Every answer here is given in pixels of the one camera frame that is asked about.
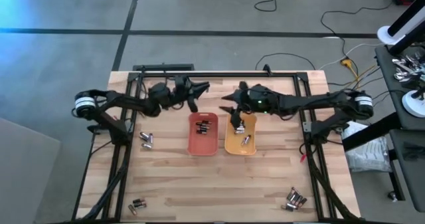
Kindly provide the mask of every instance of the yellow cable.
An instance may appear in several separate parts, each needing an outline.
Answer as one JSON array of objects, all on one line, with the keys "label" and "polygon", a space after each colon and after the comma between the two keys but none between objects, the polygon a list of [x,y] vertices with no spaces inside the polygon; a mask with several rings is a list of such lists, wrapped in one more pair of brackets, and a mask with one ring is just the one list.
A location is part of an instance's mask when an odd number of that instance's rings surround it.
[{"label": "yellow cable", "polygon": [[356,77],[356,81],[359,81],[359,77],[357,76],[356,72],[353,70],[353,67],[348,67],[349,70],[351,70],[351,72],[354,74],[354,77]]},{"label": "yellow cable", "polygon": [[344,88],[348,88],[350,85],[352,85],[354,82],[358,82],[357,80],[359,78],[361,78],[363,75],[365,75],[369,70],[371,70],[372,68],[376,67],[375,64],[373,64],[372,66],[370,66],[367,70],[365,70],[364,72],[362,72],[355,80],[353,80],[351,83],[349,83],[346,87]]}]

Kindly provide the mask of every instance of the red tray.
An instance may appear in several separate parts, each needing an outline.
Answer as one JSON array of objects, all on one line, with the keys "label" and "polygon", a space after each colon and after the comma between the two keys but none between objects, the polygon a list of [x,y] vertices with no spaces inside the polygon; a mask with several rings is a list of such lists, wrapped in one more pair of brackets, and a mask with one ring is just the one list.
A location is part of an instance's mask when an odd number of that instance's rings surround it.
[{"label": "red tray", "polygon": [[[197,134],[197,122],[208,120],[206,134]],[[218,116],[213,113],[196,112],[189,116],[189,146],[187,152],[195,156],[213,156],[218,150]]]}]

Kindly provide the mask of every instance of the black floor stripe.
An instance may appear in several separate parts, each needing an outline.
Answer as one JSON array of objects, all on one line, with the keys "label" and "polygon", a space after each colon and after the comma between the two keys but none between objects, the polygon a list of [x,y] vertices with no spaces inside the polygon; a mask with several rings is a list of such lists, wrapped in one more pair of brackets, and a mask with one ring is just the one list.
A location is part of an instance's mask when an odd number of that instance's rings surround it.
[{"label": "black floor stripe", "polygon": [[60,35],[122,35],[123,30],[108,29],[21,29],[0,28],[0,33],[14,34],[60,34]]},{"label": "black floor stripe", "polygon": [[[305,32],[262,32],[262,31],[129,31],[129,35],[168,35],[168,36],[218,36],[218,37],[289,37],[289,38],[324,38],[335,37],[332,33]],[[376,39],[377,34],[339,33],[345,39]]]},{"label": "black floor stripe", "polygon": [[[335,37],[332,33],[309,32],[266,32],[266,31],[155,31],[155,30],[115,30],[115,29],[20,29],[0,28],[0,33],[61,34],[61,35],[165,35],[165,36],[218,36],[218,37],[287,37],[324,38]],[[345,39],[376,39],[371,33],[339,33]]]},{"label": "black floor stripe", "polygon": [[115,55],[114,64],[112,65],[112,71],[118,71],[120,69],[122,55],[126,48],[128,39],[128,33],[133,22],[135,9],[137,7],[137,0],[132,0],[130,10],[128,11],[126,25],[124,26],[123,35],[121,36],[120,44],[118,45],[117,53]]}]

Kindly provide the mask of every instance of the table leg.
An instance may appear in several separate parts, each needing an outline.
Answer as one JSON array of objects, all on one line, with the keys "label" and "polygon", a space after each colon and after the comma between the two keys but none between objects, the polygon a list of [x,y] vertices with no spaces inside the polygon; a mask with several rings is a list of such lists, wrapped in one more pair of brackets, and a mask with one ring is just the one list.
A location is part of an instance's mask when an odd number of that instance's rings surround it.
[{"label": "table leg", "polygon": [[399,129],[400,120],[398,119],[397,113],[393,112],[387,117],[375,122],[364,130],[358,131],[357,133],[345,138],[343,140],[344,150],[347,152],[353,148],[357,148],[375,138],[379,138],[387,134],[390,130]]},{"label": "table leg", "polygon": [[398,176],[397,176],[397,173],[396,173],[396,168],[394,166],[394,160],[397,160],[396,152],[394,150],[389,150],[388,156],[390,158],[390,165],[391,165],[391,170],[392,170],[389,173],[392,188],[394,189],[394,193],[396,194],[397,200],[404,201],[405,198],[404,198],[403,190],[401,188],[400,180],[398,179]]}]

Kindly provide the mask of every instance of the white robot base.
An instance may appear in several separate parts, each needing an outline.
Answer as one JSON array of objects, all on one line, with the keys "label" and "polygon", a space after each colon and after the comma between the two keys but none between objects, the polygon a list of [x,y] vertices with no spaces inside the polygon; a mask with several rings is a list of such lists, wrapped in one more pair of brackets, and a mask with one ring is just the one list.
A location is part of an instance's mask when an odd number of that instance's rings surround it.
[{"label": "white robot base", "polygon": [[415,92],[417,90],[412,90],[403,96],[403,106],[409,114],[418,118],[425,118],[425,100],[412,98],[412,94]]}]

